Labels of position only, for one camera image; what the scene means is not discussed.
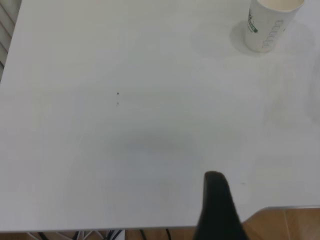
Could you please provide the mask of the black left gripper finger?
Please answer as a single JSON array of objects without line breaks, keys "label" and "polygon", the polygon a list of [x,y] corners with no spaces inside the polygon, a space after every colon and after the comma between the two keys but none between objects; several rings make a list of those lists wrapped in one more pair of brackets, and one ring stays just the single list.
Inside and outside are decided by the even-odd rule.
[{"label": "black left gripper finger", "polygon": [[204,174],[201,214],[194,240],[247,240],[227,179],[221,172]]}]

